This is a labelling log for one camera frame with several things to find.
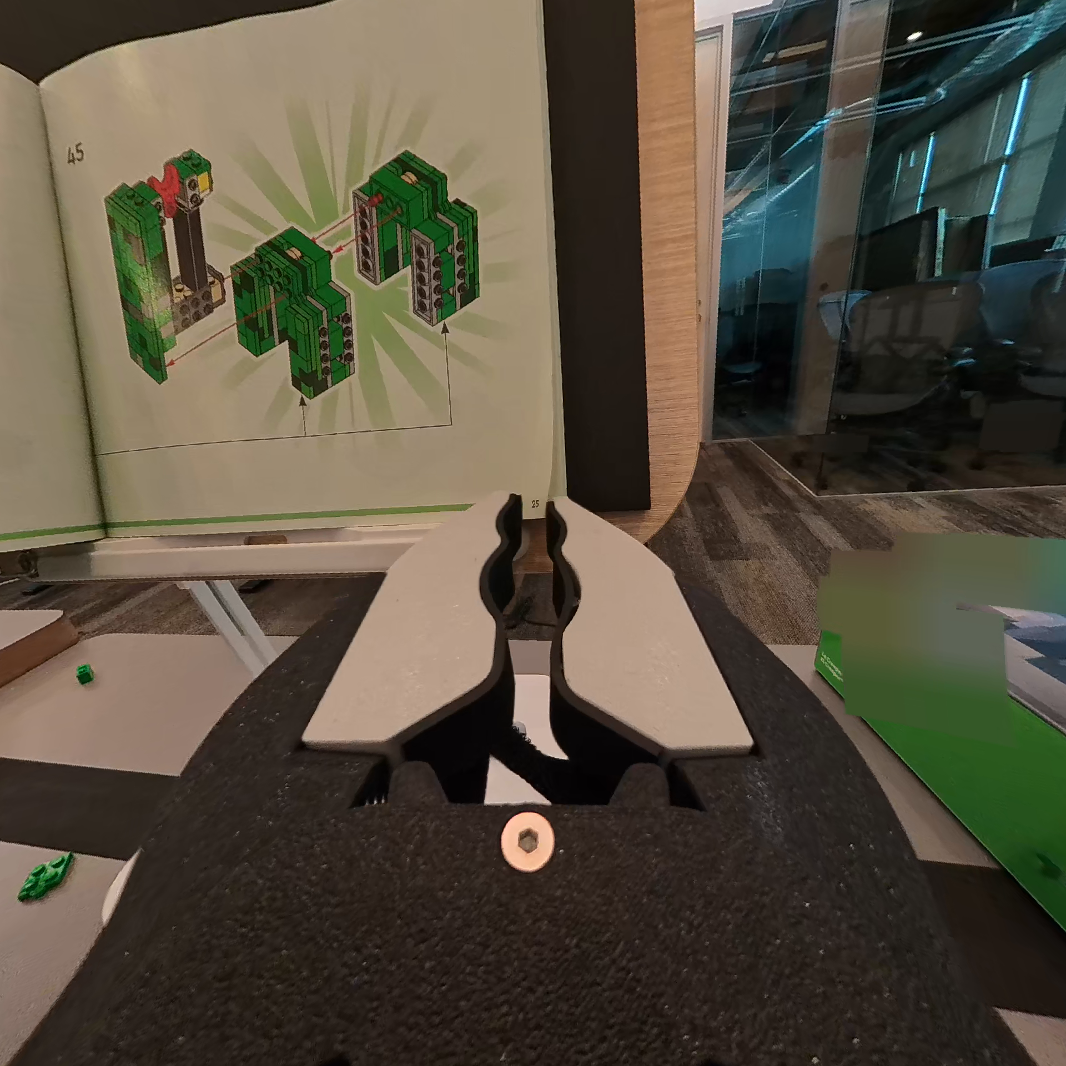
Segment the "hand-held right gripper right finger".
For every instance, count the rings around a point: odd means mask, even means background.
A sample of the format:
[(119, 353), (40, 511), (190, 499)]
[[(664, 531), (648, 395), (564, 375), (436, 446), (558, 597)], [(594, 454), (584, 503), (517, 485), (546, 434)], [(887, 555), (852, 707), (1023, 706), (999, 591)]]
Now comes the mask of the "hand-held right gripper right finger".
[(671, 567), (567, 498), (546, 515), (550, 724), (576, 776), (567, 789), (601, 803), (631, 766), (671, 773), (750, 755), (752, 731)]

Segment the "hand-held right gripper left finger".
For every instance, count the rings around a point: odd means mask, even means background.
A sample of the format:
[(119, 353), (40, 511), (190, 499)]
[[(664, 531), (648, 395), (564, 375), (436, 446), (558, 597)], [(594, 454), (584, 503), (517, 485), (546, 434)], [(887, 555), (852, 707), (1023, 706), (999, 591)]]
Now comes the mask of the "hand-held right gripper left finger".
[(522, 501), (491, 492), (389, 568), (301, 741), (311, 750), (433, 768), (454, 803), (482, 804), (489, 756), (513, 731), (503, 611)]

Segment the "brick instruction booklet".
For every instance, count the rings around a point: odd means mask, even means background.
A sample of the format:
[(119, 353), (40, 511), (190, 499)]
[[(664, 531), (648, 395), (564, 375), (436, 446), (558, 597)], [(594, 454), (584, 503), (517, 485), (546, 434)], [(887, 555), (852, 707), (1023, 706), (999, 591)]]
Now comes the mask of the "brick instruction booklet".
[(2, 551), (538, 517), (545, 2), (2, 2)]

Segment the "white desk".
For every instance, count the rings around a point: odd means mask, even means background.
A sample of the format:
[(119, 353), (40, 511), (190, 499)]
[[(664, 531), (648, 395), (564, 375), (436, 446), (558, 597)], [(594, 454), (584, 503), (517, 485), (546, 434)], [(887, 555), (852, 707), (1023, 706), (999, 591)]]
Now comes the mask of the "white desk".
[[(809, 687), (861, 753), (914, 852), (926, 863), (953, 936), (1035, 1064), (1064, 1064), (1064, 936), (916, 774), (849, 715), (815, 671), (814, 645), (768, 647)], [(95, 681), (80, 687), (79, 664)], [(2, 800), (2, 1064), (56, 1003), (101, 931), (145, 815), (223, 712), (251, 684), (220, 636), (88, 637), (2, 687), (2, 757), (26, 763), (26, 814)], [(17, 899), (27, 874), (65, 852), (64, 883)]]

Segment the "green cardboard box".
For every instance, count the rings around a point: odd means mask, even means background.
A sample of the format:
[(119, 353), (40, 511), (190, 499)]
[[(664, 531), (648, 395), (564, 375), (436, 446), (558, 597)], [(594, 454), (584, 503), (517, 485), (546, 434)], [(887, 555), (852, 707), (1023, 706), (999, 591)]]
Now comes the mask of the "green cardboard box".
[(1065, 925), (1065, 540), (838, 552), (815, 668)]

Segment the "wooden board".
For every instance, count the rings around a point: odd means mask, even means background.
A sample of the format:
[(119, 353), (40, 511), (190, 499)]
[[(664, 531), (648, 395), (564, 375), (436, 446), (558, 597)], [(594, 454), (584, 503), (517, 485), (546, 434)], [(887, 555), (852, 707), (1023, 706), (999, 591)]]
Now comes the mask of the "wooden board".
[(2, 610), (0, 687), (34, 671), (78, 641), (78, 630), (62, 610)]

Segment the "grey mesh office chair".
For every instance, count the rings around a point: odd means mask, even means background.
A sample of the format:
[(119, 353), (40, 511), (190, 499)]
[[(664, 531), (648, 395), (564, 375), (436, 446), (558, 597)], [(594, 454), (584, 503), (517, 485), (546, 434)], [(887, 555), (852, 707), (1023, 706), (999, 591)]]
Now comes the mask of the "grey mesh office chair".
[(994, 265), (976, 274), (985, 400), (978, 454), (1049, 452), (1064, 461), (1064, 252)]
[(847, 320), (823, 452), (874, 461), (907, 491), (944, 470), (962, 340), (979, 314), (976, 282), (935, 279), (873, 292)]

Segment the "flat green brick piece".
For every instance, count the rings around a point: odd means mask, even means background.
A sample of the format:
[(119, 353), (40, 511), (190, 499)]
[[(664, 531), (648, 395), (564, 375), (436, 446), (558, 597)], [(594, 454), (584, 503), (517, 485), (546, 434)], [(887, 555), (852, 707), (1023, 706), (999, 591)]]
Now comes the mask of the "flat green brick piece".
[(75, 858), (74, 853), (68, 851), (35, 866), (18, 890), (18, 901), (39, 901), (56, 890), (71, 872)]

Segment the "dark computer monitor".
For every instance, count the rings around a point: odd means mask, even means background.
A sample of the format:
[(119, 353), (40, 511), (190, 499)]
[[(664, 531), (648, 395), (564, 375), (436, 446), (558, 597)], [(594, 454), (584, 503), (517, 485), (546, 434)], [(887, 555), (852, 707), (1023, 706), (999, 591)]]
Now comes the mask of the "dark computer monitor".
[(985, 269), (990, 220), (989, 214), (944, 219), (941, 275), (960, 275)]
[(946, 225), (946, 209), (932, 207), (865, 235), (856, 286), (873, 292), (940, 276)]

